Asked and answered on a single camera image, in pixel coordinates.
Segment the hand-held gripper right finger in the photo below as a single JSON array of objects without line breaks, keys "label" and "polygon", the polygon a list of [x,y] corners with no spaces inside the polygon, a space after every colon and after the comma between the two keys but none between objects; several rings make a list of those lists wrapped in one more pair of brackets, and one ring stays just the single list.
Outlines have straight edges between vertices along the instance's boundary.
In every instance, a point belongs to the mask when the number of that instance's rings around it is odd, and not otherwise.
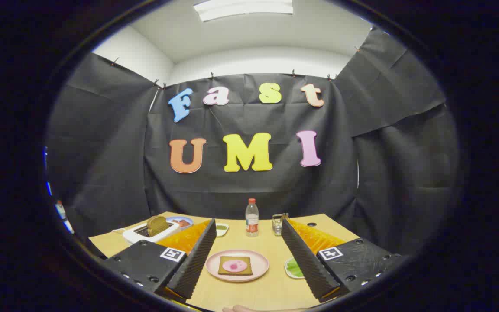
[{"label": "hand-held gripper right finger", "polygon": [[343,241],[290,218],[282,221],[281,236],[319,302],[356,292],[407,259],[366,239]]}]

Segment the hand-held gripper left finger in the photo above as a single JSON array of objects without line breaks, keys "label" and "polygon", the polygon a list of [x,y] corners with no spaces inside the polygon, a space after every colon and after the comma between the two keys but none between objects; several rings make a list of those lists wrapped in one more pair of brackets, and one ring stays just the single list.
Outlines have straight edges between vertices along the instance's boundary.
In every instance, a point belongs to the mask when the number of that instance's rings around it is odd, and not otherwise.
[{"label": "hand-held gripper left finger", "polygon": [[187,300],[216,237],[216,221],[208,219],[157,243],[141,240],[102,264],[135,288],[172,300]]}]

